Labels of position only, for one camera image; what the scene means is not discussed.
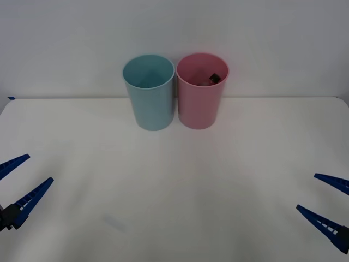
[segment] cup rim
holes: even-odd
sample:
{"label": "cup rim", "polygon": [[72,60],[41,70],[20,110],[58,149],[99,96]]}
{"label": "cup rim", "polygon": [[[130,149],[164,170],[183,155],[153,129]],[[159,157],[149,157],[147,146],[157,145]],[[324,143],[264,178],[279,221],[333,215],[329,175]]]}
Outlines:
{"label": "cup rim", "polygon": [[[219,82],[219,83],[217,83],[217,84],[211,85],[211,86],[197,86],[197,85],[193,85],[193,84],[191,84],[191,83],[185,81],[185,80],[184,80],[183,78],[181,78],[181,77],[179,76],[179,74],[178,74],[178,65],[180,64],[180,62],[181,62],[183,59],[187,58],[188,56],[192,56],[192,55],[210,55],[210,56],[214,56],[214,57],[216,57],[216,58],[222,60],[222,61],[226,64],[226,66],[227,66],[227,68],[228,68],[227,76],[223,79],[223,81],[221,81],[221,82]],[[183,82],[185,82],[186,84],[188,84],[188,85],[190,85],[190,86],[192,86],[192,87],[197,87],[197,88],[210,88],[210,87],[214,87],[214,86],[220,85],[221,83],[223,83],[223,82],[225,82],[225,81],[227,80],[227,78],[228,78],[228,76],[229,76],[229,73],[230,73],[229,66],[228,66],[227,62],[224,61],[223,58],[221,58],[221,57],[219,57],[219,56],[217,56],[217,55],[215,55],[215,54],[213,54],[213,53],[207,53],[207,52],[196,52],[196,53],[191,53],[191,54],[189,54],[189,55],[183,57],[181,60],[179,60],[179,62],[177,63],[177,66],[176,66],[176,75],[177,75],[177,77],[178,77],[179,79],[181,79]]]}
{"label": "cup rim", "polygon": [[[125,70],[125,67],[126,67],[127,64],[128,64],[129,62],[131,62],[132,60],[137,59],[137,58],[142,57],[142,56],[158,56],[158,57],[161,57],[161,58],[166,59],[167,61],[169,61],[169,62],[171,63],[171,65],[172,65],[172,69],[173,69],[173,73],[172,73],[171,77],[170,77],[166,82],[164,82],[163,84],[161,84],[161,85],[159,85],[159,86],[150,87],[150,88],[137,87],[137,86],[134,86],[134,85],[131,85],[130,83],[128,83],[128,81],[126,81],[126,79],[125,79],[125,77],[124,77],[124,70]],[[123,80],[125,81],[125,83],[127,83],[129,86],[132,86],[132,87],[134,87],[134,88],[137,88],[137,89],[140,89],[140,90],[154,90],[154,89],[160,88],[161,86],[164,86],[165,84],[167,84],[168,82],[170,82],[170,81],[173,79],[173,77],[174,77],[174,75],[175,75],[175,72],[176,72],[176,67],[175,67],[175,65],[172,63],[171,60],[169,60],[168,58],[166,58],[166,57],[164,57],[164,56],[155,54],[155,53],[148,53],[148,54],[146,54],[146,55],[139,55],[139,56],[136,56],[136,57],[134,57],[134,58],[128,60],[127,63],[124,65],[123,69],[122,69],[122,78],[123,78]]]}

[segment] white table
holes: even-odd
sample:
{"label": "white table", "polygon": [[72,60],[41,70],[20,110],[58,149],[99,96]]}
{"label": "white table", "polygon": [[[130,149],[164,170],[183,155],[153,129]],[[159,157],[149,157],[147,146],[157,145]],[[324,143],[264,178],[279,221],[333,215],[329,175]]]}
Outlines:
{"label": "white table", "polygon": [[0,115],[7,206],[55,181],[1,262],[347,261],[296,205],[349,225],[349,108],[337,98],[225,98],[205,130],[139,128],[128,99],[18,99]]}

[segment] light blue cup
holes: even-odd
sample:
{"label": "light blue cup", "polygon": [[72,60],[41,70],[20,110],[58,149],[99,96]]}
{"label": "light blue cup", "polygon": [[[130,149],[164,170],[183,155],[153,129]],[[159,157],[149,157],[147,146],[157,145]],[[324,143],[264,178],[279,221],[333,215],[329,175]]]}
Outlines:
{"label": "light blue cup", "polygon": [[123,70],[137,124],[156,131],[167,127],[175,114],[173,63],[157,55],[138,56]]}

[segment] white backdrop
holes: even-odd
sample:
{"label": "white backdrop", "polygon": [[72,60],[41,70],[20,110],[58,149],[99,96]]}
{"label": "white backdrop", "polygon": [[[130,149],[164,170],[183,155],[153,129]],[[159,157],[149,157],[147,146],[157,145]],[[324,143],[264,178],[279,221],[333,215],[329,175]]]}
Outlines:
{"label": "white backdrop", "polygon": [[123,97],[123,65],[195,51],[226,96],[345,96],[348,0],[0,0],[0,96]]}

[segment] plastic cup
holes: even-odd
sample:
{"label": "plastic cup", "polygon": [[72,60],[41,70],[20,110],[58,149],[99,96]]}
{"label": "plastic cup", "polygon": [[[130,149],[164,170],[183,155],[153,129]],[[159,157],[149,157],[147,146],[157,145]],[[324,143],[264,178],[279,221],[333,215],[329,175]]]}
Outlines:
{"label": "plastic cup", "polygon": [[173,63],[158,55],[138,56],[123,69],[123,77],[132,103],[137,124],[156,131],[173,120]]}
{"label": "plastic cup", "polygon": [[[194,53],[179,61],[176,72],[180,121],[193,129],[210,127],[216,120],[228,65],[210,53]],[[213,74],[220,76],[217,84],[209,83]]]}

